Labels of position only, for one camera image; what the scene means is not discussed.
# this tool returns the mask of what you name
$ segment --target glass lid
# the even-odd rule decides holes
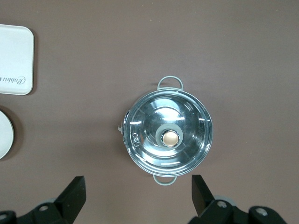
[[[163,89],[133,105],[125,118],[123,135],[139,167],[157,176],[178,176],[205,158],[213,127],[209,113],[194,96]]]

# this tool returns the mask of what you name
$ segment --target screw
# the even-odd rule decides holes
[[[0,215],[0,220],[6,219],[6,218],[7,218],[7,214]]]
[[[219,201],[219,202],[217,202],[217,205],[218,205],[220,208],[223,208],[223,209],[227,208],[226,203],[223,202],[223,201]]]
[[[40,210],[40,211],[45,211],[45,210],[47,210],[48,208],[49,208],[48,205],[44,205],[44,206],[40,207],[39,210]]]
[[[260,214],[261,216],[267,216],[268,215],[267,211],[265,209],[263,209],[263,208],[257,208],[256,212],[258,214]]]

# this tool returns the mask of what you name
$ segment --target brown table surface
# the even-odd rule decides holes
[[[0,95],[15,130],[0,210],[23,215],[84,175],[76,224],[185,224],[201,174],[240,209],[264,205],[297,223],[298,11],[278,0],[0,0],[0,23],[35,36],[33,91]],[[131,160],[117,125],[167,75],[208,109],[214,140],[163,187]]]

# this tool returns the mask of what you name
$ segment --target metal pot with glass lid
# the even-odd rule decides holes
[[[167,78],[176,79],[180,87],[160,87]],[[182,81],[175,76],[162,78],[156,91],[137,100],[118,129],[132,160],[161,185],[170,185],[177,176],[196,168],[207,155],[213,137],[208,111],[184,91]],[[162,182],[157,176],[172,180]]]

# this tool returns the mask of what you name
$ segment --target lid knob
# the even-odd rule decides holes
[[[179,135],[177,132],[173,130],[169,130],[164,132],[162,135],[162,142],[167,147],[174,147],[178,144]]]

